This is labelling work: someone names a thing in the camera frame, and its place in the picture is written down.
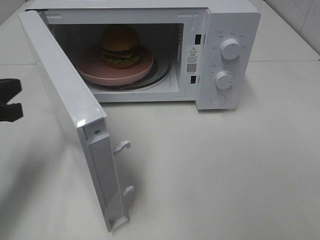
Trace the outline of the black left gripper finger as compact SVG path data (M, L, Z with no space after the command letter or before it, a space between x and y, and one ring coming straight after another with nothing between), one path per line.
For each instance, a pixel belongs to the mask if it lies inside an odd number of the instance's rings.
M15 122L22 118L23 108L21 103L6 104L0 102L0 122Z
M0 97L13 98L22 91L21 81L16 78L3 78L0 80Z

